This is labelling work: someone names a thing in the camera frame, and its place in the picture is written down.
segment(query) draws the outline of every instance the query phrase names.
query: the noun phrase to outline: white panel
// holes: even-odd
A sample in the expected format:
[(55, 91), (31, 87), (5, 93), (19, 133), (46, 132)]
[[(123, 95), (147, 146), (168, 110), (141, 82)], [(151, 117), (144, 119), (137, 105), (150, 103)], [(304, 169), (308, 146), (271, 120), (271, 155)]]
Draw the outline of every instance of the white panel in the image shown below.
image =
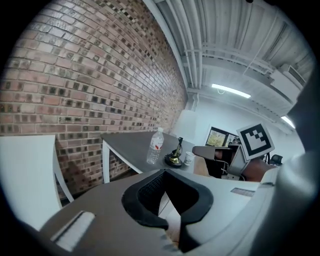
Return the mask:
[(4, 194), (16, 217), (36, 230), (61, 209), (54, 148), (54, 135), (0, 137)]
[(297, 86), (278, 70), (274, 71), (271, 77), (274, 79), (271, 85), (286, 95), (295, 104), (300, 94)]

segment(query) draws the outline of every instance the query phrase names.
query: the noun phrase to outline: desk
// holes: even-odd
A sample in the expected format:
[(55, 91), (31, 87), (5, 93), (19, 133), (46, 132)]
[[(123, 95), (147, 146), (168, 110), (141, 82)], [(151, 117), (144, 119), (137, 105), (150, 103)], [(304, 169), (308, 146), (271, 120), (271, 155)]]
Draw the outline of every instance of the desk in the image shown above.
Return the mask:
[[(178, 138), (163, 133), (164, 142), (160, 156), (155, 164), (147, 163), (147, 154), (150, 141), (154, 132), (128, 132), (128, 133), (103, 133), (102, 142), (102, 166), (104, 182), (108, 183), (109, 178), (109, 155), (112, 151), (123, 162), (130, 166), (137, 173), (146, 173), (164, 168), (172, 168), (165, 163), (165, 155), (172, 152), (178, 146)], [(194, 144), (182, 141), (182, 154), (180, 159), (185, 160), (186, 152), (192, 152)], [(190, 166), (182, 165), (180, 170), (188, 173), (194, 172), (195, 161)]]

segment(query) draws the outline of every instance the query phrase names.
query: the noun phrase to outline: water bottle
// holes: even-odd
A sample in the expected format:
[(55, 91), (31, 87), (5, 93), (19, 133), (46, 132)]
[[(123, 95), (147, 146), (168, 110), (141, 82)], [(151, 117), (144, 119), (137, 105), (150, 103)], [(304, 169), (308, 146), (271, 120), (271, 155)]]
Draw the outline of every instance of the water bottle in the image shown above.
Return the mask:
[(164, 143), (163, 128), (158, 127), (158, 131), (152, 136), (146, 161), (154, 165), (159, 158), (162, 145)]

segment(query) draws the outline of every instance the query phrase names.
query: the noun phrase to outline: white chair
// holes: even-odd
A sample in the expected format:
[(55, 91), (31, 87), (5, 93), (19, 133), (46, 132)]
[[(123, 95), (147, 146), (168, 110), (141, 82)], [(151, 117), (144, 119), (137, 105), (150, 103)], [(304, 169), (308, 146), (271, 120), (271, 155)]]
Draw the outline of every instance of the white chair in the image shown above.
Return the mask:
[(62, 176), (55, 135), (0, 137), (0, 182), (6, 199), (21, 221), (40, 230), (61, 208), (56, 179), (73, 201)]

